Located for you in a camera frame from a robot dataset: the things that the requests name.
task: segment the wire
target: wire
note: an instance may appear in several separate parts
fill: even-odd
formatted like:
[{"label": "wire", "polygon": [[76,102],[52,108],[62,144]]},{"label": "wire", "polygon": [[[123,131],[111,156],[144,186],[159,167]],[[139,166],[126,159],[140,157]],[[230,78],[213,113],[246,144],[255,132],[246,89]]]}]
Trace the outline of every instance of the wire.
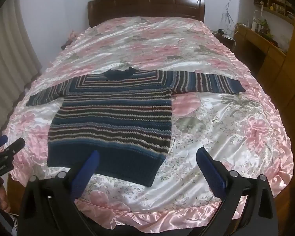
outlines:
[{"label": "wire", "polygon": [[222,20],[223,19],[225,19],[225,25],[226,25],[226,34],[227,34],[227,32],[228,31],[230,31],[230,33],[232,33],[232,32],[234,32],[234,30],[232,30],[232,29],[230,29],[230,25],[232,24],[232,23],[234,23],[234,21],[233,21],[233,19],[231,18],[231,15],[229,14],[229,12],[228,12],[228,9],[229,9],[229,5],[230,5],[230,2],[231,2],[232,0],[228,0],[228,3],[226,4],[226,12],[224,12],[223,14],[222,14]]}]

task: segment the bookshelf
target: bookshelf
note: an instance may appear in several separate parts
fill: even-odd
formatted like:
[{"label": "bookshelf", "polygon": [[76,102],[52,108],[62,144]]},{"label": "bookshelf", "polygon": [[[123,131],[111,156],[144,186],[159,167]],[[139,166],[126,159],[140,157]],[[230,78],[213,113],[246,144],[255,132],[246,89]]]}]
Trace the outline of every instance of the bookshelf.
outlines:
[{"label": "bookshelf", "polygon": [[263,10],[274,14],[290,24],[294,24],[295,9],[287,0],[254,0],[254,4],[261,8],[261,4],[264,4]]}]

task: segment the curtain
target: curtain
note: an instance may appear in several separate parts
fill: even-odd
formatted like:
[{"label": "curtain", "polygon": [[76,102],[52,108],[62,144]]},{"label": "curtain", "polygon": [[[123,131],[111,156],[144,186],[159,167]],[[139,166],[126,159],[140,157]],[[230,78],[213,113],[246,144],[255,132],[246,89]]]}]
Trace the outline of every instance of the curtain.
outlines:
[{"label": "curtain", "polygon": [[0,129],[13,103],[40,68],[23,24],[19,0],[6,0],[0,8]]}]

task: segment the pink floral bedspread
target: pink floral bedspread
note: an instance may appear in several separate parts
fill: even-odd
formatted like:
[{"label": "pink floral bedspread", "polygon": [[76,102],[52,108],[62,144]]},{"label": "pink floral bedspread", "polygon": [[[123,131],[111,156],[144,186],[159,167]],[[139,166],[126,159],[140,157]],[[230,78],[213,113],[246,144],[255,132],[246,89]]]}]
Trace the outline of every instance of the pink floral bedspread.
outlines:
[{"label": "pink floral bedspread", "polygon": [[[55,176],[49,168],[47,134],[62,99],[26,107],[29,97],[72,77],[109,69],[197,71],[240,80],[245,93],[189,93],[172,98],[170,153],[152,187],[94,174],[76,205],[105,228],[129,224],[142,232],[204,226],[219,206],[195,154],[205,147],[229,170],[265,174],[276,196],[290,182],[293,156],[279,112],[248,68],[200,21],[185,18],[120,18],[87,29],[33,84],[13,113],[5,134],[25,139],[14,159],[14,179]],[[243,210],[243,198],[234,218]]]}]

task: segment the sweater collar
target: sweater collar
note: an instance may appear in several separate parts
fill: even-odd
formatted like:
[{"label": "sweater collar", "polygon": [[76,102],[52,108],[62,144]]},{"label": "sweater collar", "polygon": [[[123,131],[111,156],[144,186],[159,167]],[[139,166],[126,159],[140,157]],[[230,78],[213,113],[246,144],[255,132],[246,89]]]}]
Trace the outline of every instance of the sweater collar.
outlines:
[{"label": "sweater collar", "polygon": [[118,81],[118,80],[129,79],[132,75],[134,75],[138,71],[139,70],[134,69],[133,67],[129,67],[129,69],[124,71],[109,69],[108,71],[104,72],[103,75],[108,80]]}]

